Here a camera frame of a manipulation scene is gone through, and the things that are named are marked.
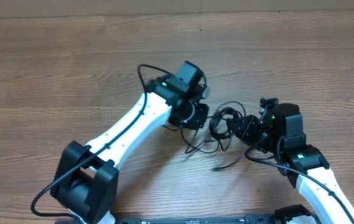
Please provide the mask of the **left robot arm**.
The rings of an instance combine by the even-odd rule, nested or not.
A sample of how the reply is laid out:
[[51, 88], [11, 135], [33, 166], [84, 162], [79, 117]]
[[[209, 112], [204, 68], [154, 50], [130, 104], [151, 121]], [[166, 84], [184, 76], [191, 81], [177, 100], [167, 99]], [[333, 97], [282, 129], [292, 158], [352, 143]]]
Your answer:
[[119, 171], [153, 131], [166, 123], [178, 129], [203, 127], [208, 106], [200, 101], [210, 87], [198, 66], [185, 61], [176, 74], [164, 72], [143, 87], [137, 103], [106, 132], [84, 145], [72, 141], [63, 150], [50, 194], [75, 223], [112, 220]]

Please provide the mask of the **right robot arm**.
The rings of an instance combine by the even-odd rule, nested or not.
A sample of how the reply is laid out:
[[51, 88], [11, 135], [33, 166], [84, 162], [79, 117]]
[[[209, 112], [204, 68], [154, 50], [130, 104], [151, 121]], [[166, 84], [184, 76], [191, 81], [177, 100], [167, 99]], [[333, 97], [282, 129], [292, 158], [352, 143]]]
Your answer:
[[260, 116], [235, 115], [226, 125], [248, 148], [245, 158], [275, 167], [307, 203], [276, 210], [272, 223], [354, 223], [354, 208], [333, 170], [315, 146], [307, 143], [298, 105], [276, 98], [260, 101]]

